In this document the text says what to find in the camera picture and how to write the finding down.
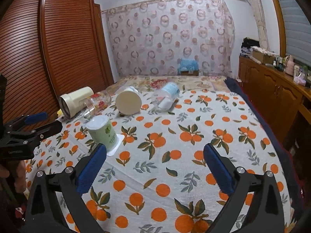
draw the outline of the clear plastic jar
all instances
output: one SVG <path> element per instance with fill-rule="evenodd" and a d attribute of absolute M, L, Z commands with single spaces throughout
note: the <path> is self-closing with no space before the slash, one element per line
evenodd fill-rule
<path fill-rule="evenodd" d="M 106 90 L 97 92 L 79 102 L 81 113 L 91 119 L 111 104 L 111 96 Z"/>
<path fill-rule="evenodd" d="M 161 89 L 156 90 L 152 97 L 152 104 L 159 110 L 169 110 L 179 96 L 179 87 L 174 82 L 168 82 Z"/>

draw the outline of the blue gripper pad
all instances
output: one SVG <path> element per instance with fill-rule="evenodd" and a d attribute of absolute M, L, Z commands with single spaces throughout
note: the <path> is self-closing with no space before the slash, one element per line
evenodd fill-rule
<path fill-rule="evenodd" d="M 213 149 L 208 144 L 204 146 L 203 155 L 220 190 L 227 195 L 231 195 L 234 192 L 234 180 L 219 159 L 219 156 L 214 153 Z"/>
<path fill-rule="evenodd" d="M 101 145 L 94 153 L 88 164 L 84 167 L 77 179 L 77 192 L 82 194 L 88 193 L 99 170 L 107 157 L 107 149 Z"/>
<path fill-rule="evenodd" d="M 25 124 L 26 125 L 31 125 L 34 123 L 42 122 L 48 118 L 47 112 L 41 112 L 38 114 L 30 115 L 25 119 Z"/>

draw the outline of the metal bolt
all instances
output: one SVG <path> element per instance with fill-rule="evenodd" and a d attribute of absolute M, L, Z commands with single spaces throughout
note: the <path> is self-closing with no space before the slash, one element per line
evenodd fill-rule
<path fill-rule="evenodd" d="M 42 177 L 42 176 L 43 176 L 43 174 L 44 174 L 44 172 L 43 172 L 43 171 L 39 171 L 39 172 L 37 172 L 37 177 Z"/>
<path fill-rule="evenodd" d="M 268 177 L 273 177 L 273 172 L 266 171 L 266 174 L 267 174 Z"/>
<path fill-rule="evenodd" d="M 245 173 L 245 169 L 243 167 L 239 166 L 236 170 L 238 171 L 238 173 Z"/>
<path fill-rule="evenodd" d="M 73 167 L 69 166 L 65 168 L 65 173 L 71 173 L 73 171 Z"/>

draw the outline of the brown louvered wardrobe door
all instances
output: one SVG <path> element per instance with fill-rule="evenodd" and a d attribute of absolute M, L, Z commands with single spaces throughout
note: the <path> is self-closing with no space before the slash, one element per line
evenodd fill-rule
<path fill-rule="evenodd" d="M 8 80 L 4 123 L 59 108 L 42 59 L 39 8 L 40 0 L 14 0 L 0 21 L 0 73 Z"/>
<path fill-rule="evenodd" d="M 105 89 L 91 0 L 45 0 L 47 63 L 60 94 Z"/>

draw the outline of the finger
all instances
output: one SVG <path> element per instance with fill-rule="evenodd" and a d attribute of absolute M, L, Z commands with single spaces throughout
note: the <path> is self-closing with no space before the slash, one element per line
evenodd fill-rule
<path fill-rule="evenodd" d="M 26 190 L 26 174 L 15 179 L 15 190 L 17 193 L 23 193 Z"/>
<path fill-rule="evenodd" d="M 10 176 L 10 172 L 2 165 L 0 165 L 0 178 L 7 178 Z"/>
<path fill-rule="evenodd" d="M 16 174 L 20 178 L 26 174 L 25 162 L 21 160 L 16 168 Z"/>

